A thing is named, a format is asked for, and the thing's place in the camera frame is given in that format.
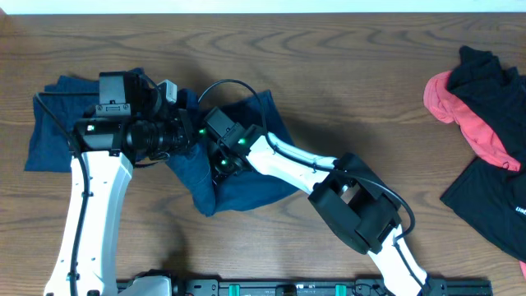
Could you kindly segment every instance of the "robotic arm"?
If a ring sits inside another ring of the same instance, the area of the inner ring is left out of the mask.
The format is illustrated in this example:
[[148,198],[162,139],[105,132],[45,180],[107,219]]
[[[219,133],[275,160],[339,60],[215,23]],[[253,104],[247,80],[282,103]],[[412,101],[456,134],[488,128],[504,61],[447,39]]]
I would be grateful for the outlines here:
[[[66,228],[44,296],[71,295],[72,280],[78,295],[119,293],[115,275],[118,224],[137,156],[161,160],[183,153],[195,143],[196,134],[185,110],[178,109],[174,87],[165,81],[151,89],[144,77],[128,72],[101,73],[96,116],[81,119],[74,130],[92,195],[83,209],[84,176],[79,158],[74,157]],[[215,182],[244,169],[280,178],[309,194],[309,202],[344,243],[371,257],[391,293],[417,296],[433,289],[427,273],[400,237],[400,202],[357,156],[346,154],[336,159],[310,154],[266,133],[264,128],[245,129],[219,109],[208,114],[201,131],[213,140],[210,159],[217,171]],[[354,194],[347,198],[345,192]],[[73,275],[72,250],[83,210],[85,219]],[[185,295],[172,276],[159,272],[146,275],[119,294]],[[228,295],[238,296],[234,292],[229,290]]]

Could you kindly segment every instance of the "white wall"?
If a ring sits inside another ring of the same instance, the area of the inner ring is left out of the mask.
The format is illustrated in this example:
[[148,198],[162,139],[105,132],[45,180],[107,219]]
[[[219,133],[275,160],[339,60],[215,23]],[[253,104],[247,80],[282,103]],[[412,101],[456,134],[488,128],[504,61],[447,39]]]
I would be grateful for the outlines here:
[[526,0],[0,0],[7,14],[526,12]]

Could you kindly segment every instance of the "dark blue cloth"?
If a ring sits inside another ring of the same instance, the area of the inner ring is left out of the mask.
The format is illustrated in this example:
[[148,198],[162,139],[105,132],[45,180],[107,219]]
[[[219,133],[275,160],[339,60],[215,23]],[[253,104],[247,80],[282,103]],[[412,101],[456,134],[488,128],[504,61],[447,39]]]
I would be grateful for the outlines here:
[[[98,92],[99,83],[61,76],[56,85],[46,86],[45,91]],[[265,104],[269,131],[292,145],[292,139],[279,116],[270,91],[262,92],[259,96]],[[82,117],[86,109],[99,102],[97,96],[44,96],[41,99],[68,131],[72,131],[75,121]],[[178,92],[178,104],[186,105],[191,120],[196,126],[208,113],[199,110],[196,94],[191,90]],[[33,108],[35,130],[30,140],[25,170],[70,172],[71,154],[66,139],[36,101],[33,102]],[[221,109],[234,122],[241,123],[244,127],[249,127],[251,124],[261,125],[260,105],[254,97],[225,105]],[[297,190],[284,181],[255,172],[230,176],[216,187],[212,183],[210,163],[203,141],[193,146],[185,155],[172,156],[166,165],[188,188],[197,210],[206,216],[222,210],[254,209],[278,201]]]

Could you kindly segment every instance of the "wooden surface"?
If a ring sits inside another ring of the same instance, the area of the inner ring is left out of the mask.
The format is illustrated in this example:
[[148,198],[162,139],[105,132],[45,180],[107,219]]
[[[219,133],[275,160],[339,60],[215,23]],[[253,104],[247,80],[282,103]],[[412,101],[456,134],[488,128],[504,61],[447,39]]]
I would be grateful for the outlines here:
[[[198,92],[220,78],[271,89],[300,147],[352,151],[408,201],[417,217],[408,243],[424,269],[524,294],[519,263],[440,202],[473,152],[422,104],[427,80],[458,64],[462,44],[526,72],[524,15],[16,16],[0,30],[1,295],[43,292],[70,197],[69,174],[23,171],[31,96],[60,75],[96,79],[134,67]],[[245,95],[224,86],[208,103]],[[122,210],[118,277],[150,268],[225,278],[378,275],[304,194],[205,218],[164,165],[134,172]]]

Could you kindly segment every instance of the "wood grain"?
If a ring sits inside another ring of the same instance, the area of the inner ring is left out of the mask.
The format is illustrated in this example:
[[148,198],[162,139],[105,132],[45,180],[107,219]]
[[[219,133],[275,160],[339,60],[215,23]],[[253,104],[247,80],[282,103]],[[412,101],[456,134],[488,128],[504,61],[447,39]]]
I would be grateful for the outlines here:
[[[488,278],[497,295],[524,294],[518,262],[440,202],[473,152],[456,126],[422,105],[427,80],[459,62],[462,44],[526,71],[524,14],[9,16],[0,30],[1,295],[42,293],[70,195],[69,174],[23,171],[31,96],[60,75],[96,79],[134,67],[198,92],[221,78],[271,89],[300,147],[359,154],[406,198],[418,220],[408,242],[424,269]],[[225,86],[207,104],[245,95]],[[120,278],[162,267],[225,278],[378,274],[301,193],[205,218],[160,165],[134,172],[126,199]]]

